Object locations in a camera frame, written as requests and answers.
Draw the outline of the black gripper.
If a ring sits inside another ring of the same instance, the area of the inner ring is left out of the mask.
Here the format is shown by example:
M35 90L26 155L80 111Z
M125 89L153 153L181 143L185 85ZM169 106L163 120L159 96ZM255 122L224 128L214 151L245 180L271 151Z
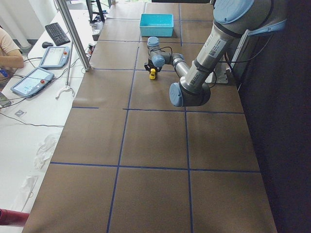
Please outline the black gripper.
M151 69L154 69L156 72L161 71L161 67L156 67L151 59L148 59L147 63L144 63L145 70L151 72Z

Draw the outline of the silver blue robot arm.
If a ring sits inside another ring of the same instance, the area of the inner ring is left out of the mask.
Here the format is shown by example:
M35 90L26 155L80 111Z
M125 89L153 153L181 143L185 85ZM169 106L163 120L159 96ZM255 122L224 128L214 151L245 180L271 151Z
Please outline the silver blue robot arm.
M147 71L172 65L180 80L170 86L170 101L176 107L201 106L210 98L205 82L233 40L249 30L250 35L267 35L285 27L286 0L218 0L214 4L211 33L189 67L179 53L164 52L157 37L147 40Z

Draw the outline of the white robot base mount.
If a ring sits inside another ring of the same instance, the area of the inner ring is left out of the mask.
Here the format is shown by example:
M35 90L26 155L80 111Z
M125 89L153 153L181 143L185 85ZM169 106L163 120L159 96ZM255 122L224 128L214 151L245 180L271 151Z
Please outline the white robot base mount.
M224 63L218 63L216 67L214 68L214 72L211 72L209 76L206 79L206 83L221 83L221 84L227 84L228 83L228 76L227 76L227 70L229 69L229 66L226 62Z

